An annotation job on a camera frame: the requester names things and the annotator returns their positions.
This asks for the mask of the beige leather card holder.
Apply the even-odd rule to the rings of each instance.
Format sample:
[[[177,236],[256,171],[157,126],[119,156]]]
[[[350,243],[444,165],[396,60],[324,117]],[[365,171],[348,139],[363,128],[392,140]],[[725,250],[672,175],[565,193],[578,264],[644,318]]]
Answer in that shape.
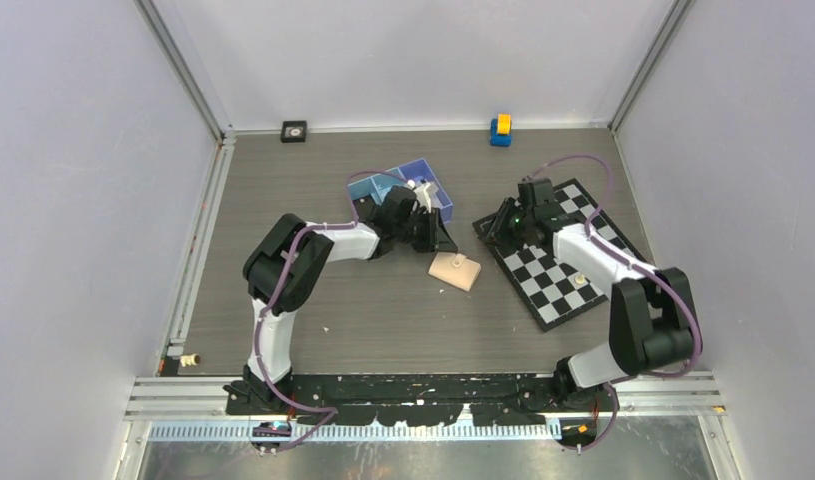
[[[428,274],[460,290],[469,292],[481,272],[481,265],[460,253],[439,252]]]

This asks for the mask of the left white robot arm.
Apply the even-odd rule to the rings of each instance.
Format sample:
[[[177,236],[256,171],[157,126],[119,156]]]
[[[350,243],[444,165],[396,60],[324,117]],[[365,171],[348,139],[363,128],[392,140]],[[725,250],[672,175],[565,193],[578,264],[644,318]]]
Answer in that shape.
[[[418,253],[457,253],[441,210],[416,188],[396,185],[383,200],[353,199],[348,223],[308,222],[286,213],[246,260],[242,275],[254,309],[252,351],[243,377],[263,412],[281,412],[290,398],[282,381],[291,372],[290,342],[297,312],[324,268],[343,260],[380,258],[397,244]]]

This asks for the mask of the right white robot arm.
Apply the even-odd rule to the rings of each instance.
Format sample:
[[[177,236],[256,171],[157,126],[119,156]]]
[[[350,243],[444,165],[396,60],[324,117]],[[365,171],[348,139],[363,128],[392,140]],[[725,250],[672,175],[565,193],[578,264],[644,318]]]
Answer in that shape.
[[[547,178],[528,179],[507,197],[481,240],[521,286],[534,311],[557,321],[599,296],[610,303],[607,340],[558,361],[549,391],[555,403],[579,410],[594,391],[641,373],[690,369],[702,339],[689,279],[659,269],[603,236],[593,215],[567,211]]]

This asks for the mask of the black and white chessboard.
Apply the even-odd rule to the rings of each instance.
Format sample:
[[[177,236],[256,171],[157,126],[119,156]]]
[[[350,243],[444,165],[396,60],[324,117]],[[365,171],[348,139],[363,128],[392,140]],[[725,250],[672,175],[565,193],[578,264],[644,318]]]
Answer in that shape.
[[[598,206],[594,197],[574,178],[556,185],[554,192],[561,207],[569,214],[587,216]],[[495,214],[491,213],[472,223],[481,243]],[[602,211],[594,219],[593,229],[626,254],[650,263],[606,212]],[[508,247],[484,246],[543,332],[559,327],[607,301],[603,292],[587,278],[586,284],[576,285],[574,278],[580,272],[549,258],[541,248],[525,246],[511,250]]]

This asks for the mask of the blue three-compartment organizer tray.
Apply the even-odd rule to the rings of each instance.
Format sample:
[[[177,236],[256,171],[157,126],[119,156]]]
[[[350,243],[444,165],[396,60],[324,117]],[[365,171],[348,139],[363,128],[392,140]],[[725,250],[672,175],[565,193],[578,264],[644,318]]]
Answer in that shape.
[[[444,224],[452,221],[453,202],[424,158],[389,168],[383,172],[369,171],[354,174],[350,179],[347,193],[356,207],[361,204],[361,199],[371,200],[375,205],[381,205],[394,186],[405,186],[414,190],[423,190],[423,193],[417,193],[417,198],[420,201],[428,200],[433,208],[439,209]]]

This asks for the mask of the blue and yellow toy block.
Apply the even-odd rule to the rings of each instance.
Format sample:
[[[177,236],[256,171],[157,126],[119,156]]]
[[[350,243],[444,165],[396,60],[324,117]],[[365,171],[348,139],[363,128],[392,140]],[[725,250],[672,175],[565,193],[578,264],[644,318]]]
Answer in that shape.
[[[512,118],[498,114],[490,123],[489,143],[494,147],[509,147],[512,143]]]

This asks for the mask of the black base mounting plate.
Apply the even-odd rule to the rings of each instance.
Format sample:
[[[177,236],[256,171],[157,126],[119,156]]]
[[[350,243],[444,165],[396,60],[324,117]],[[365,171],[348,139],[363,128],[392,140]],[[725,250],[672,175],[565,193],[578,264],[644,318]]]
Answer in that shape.
[[[285,415],[303,425],[479,427],[536,425],[549,413],[592,418],[612,409],[593,387],[567,396],[549,376],[506,374],[290,374],[274,389],[253,375],[224,385],[230,415]]]

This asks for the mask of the small black square box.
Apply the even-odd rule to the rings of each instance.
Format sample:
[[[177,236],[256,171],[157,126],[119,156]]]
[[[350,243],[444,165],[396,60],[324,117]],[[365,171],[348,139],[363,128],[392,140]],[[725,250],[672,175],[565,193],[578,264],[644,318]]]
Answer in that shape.
[[[287,120],[282,122],[280,141],[282,143],[304,143],[307,137],[308,123],[305,120]]]

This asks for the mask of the small beige spool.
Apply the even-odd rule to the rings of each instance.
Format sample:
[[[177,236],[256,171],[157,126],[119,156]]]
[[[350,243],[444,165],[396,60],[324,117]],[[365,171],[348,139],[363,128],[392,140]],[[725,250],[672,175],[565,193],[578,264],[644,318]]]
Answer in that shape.
[[[182,355],[178,358],[180,368],[188,368],[197,366],[200,363],[200,356],[198,354]]]

